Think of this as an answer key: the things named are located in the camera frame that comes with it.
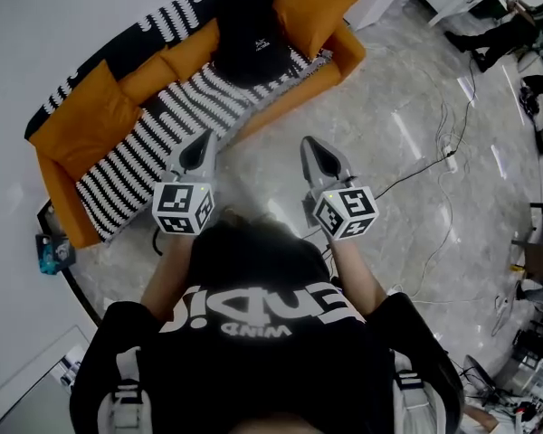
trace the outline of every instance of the power strip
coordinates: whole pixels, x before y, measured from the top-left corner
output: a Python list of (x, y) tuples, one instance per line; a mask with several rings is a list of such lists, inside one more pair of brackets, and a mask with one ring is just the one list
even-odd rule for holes
[(447, 145), (443, 148), (443, 156), (446, 157), (446, 164), (449, 166), (449, 172), (455, 174), (459, 170), (459, 166), (456, 163), (456, 158), (454, 155), (447, 157), (450, 153), (453, 152), (453, 147)]

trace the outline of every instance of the orange pillow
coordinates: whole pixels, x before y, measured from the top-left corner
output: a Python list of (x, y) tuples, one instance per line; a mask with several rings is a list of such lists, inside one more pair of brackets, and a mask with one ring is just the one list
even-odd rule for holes
[(357, 0), (273, 0), (290, 42), (313, 59)]
[(177, 80), (177, 75), (161, 58), (161, 52), (155, 53), (138, 69), (119, 81), (119, 87), (136, 105), (140, 105), (154, 93), (164, 89)]
[(102, 61), (29, 141), (78, 181), (131, 131), (139, 115)]
[(191, 37), (175, 45), (161, 57), (167, 62), (178, 78), (185, 82), (201, 69), (206, 62), (211, 61), (211, 55), (219, 45), (219, 27), (217, 20), (212, 19)]

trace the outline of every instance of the orange sofa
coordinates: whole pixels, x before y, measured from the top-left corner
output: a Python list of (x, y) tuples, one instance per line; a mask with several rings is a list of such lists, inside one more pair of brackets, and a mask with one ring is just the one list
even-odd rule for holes
[[(276, 118), (319, 95), (322, 91), (339, 84), (366, 56), (364, 47), (344, 22), (338, 25), (324, 47), (333, 51), (332, 61), (322, 66), (301, 84), (287, 91), (267, 109), (253, 116), (239, 131), (234, 143), (256, 133)], [(95, 231), (82, 206), (75, 187), (75, 179), (70, 177), (60, 164), (45, 154), (38, 150), (36, 154), (52, 206), (71, 244), (79, 249), (99, 243), (99, 234)], [(90, 165), (95, 165), (97, 162), (98, 159)]]

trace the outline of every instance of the gray tile floor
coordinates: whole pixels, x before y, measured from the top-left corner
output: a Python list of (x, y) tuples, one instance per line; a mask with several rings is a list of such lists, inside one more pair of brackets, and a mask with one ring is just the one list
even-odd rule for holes
[[(440, 163), (390, 190), (378, 200), (379, 219), (358, 244), (386, 288), (402, 285), (408, 295), (418, 291), (418, 309), (455, 361), (471, 354), (496, 370), (532, 311), (531, 305), (516, 303), (504, 327), (491, 335), (495, 297), (510, 294), (515, 282), (509, 264), (519, 252), (510, 240), (529, 235), (529, 202), (540, 197), (533, 126), (516, 101), (520, 76), (512, 57), (484, 74), (473, 66), (473, 81), (469, 56), (443, 37), (448, 27), (473, 34), (491, 23), (459, 15), (430, 29), (430, 17), (411, 1), (360, 31), (367, 58), (347, 80), (220, 155), (218, 204), (233, 204), (247, 216), (273, 212), (307, 235), (300, 204), (307, 191), (299, 154), (304, 136), (337, 146), (362, 183), (378, 194), (436, 159), (442, 103), (447, 117), (442, 140), (458, 141), (450, 133), (462, 133), (474, 83), (476, 98), (456, 155), (458, 172), (445, 174)], [(543, 66), (538, 61), (526, 73), (543, 73)], [(424, 273), (447, 234), (451, 208), (447, 242)], [(106, 299), (140, 298), (157, 264), (154, 228), (146, 212), (109, 246), (79, 252), (72, 272), (101, 314)], [(323, 235), (310, 239), (325, 247)]]

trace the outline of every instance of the white cube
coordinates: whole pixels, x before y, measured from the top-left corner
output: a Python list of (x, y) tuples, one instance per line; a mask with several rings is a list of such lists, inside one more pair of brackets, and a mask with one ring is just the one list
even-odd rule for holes
[(155, 184), (152, 212), (164, 233), (198, 235), (214, 207), (210, 184)]
[(326, 191), (314, 208), (314, 217), (333, 240), (363, 235), (378, 214), (367, 186)]

